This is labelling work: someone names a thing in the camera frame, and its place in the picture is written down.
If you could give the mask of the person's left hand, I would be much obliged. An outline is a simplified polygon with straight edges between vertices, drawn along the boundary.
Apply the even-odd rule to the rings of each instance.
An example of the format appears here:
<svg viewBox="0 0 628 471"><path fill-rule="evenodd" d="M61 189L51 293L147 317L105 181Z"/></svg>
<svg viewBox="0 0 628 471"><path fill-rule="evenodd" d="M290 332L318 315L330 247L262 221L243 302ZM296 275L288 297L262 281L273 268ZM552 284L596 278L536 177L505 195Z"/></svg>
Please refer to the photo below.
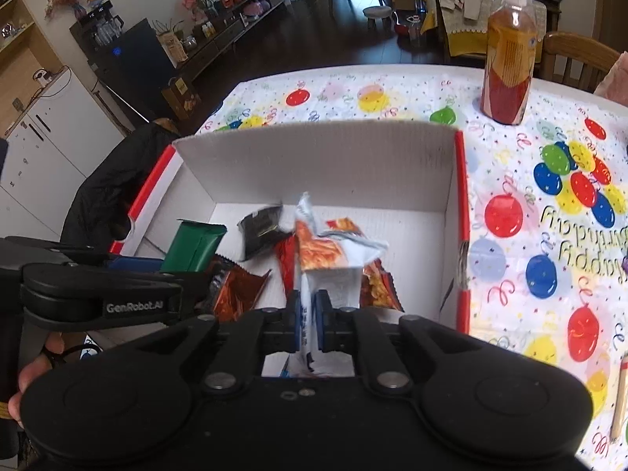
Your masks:
<svg viewBox="0 0 628 471"><path fill-rule="evenodd" d="M25 365L18 374L18 389L17 392L9 399L7 409L9 415L18 423L20 427L24 424L21 420L21 400L24 392L29 386L43 374L52 369L52 363L49 360L47 353L62 354L65 350L65 342L63 334L59 332L50 333L44 345L44 351L40 352L39 356L34 358L31 363Z"/></svg>

